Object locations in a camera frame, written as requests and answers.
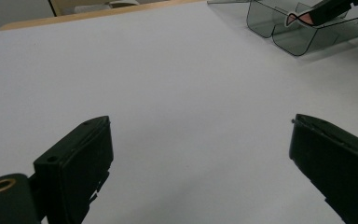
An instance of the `black plastic part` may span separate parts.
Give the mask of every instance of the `black plastic part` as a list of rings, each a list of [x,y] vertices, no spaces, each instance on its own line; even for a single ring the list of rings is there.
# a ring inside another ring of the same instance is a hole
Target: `black plastic part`
[[[83,122],[34,162],[49,224],[81,223],[113,160],[107,116]]]
[[[40,223],[26,175],[0,177],[0,224]]]
[[[306,115],[293,123],[290,158],[345,223],[358,223],[358,137]]]

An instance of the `white table surface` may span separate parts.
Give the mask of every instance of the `white table surface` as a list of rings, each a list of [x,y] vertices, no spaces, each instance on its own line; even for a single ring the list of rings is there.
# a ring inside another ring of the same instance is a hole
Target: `white table surface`
[[[358,39],[297,58],[205,2],[0,32],[0,175],[86,119],[115,160],[84,223],[343,223],[288,158],[303,113],[358,136]]]

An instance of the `screw hole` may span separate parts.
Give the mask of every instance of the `screw hole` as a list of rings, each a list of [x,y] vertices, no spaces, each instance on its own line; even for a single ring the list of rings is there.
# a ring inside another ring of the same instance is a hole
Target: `screw hole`
[[[58,159],[56,156],[48,157],[48,162],[54,162]]]
[[[0,180],[0,192],[10,189],[16,183],[16,179],[3,179]]]

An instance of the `wooden table edge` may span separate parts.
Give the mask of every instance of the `wooden table edge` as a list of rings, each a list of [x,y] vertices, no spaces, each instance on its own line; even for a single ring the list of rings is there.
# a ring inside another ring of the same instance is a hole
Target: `wooden table edge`
[[[176,6],[176,5],[199,2],[199,1],[204,1],[204,0],[171,0],[171,1],[149,3],[149,4],[133,6],[133,7],[119,7],[119,8],[112,8],[107,10],[92,11],[92,12],[72,14],[72,15],[66,15],[60,17],[32,20],[32,21],[15,21],[3,25],[0,28],[0,31],[20,29],[20,28],[40,26],[40,25],[49,25],[54,23],[67,22],[67,21],[79,21],[79,20],[85,20],[90,18],[111,16],[111,15],[142,11],[142,10],[148,10],[148,9],[159,8],[159,7],[170,7],[170,6]]]

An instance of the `white tabletop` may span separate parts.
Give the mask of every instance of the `white tabletop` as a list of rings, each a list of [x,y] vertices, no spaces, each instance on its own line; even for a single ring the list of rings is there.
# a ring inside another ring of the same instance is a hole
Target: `white tabletop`
[[[296,58],[204,2],[0,32],[0,175],[86,119],[115,160],[84,223],[342,223],[288,158],[303,113],[358,136],[358,39]]]

